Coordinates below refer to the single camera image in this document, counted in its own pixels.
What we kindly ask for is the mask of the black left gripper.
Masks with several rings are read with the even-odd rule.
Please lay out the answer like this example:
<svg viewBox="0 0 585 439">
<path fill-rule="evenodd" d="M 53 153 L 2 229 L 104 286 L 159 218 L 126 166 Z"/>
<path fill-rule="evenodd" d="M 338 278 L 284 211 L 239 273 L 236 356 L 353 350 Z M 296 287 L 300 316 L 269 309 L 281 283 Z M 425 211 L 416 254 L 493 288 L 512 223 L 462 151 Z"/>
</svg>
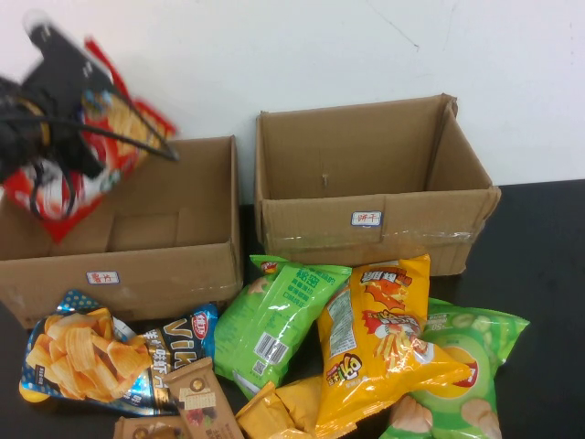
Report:
<svg viewBox="0 0 585 439">
<path fill-rule="evenodd" d="M 104 170 L 81 134 L 71 125 L 80 123 L 84 79 L 79 61 L 41 61 L 21 84 L 24 99 L 35 104 L 42 116 L 59 119 L 49 124 L 49 144 L 64 167 L 95 179 Z"/>
</svg>

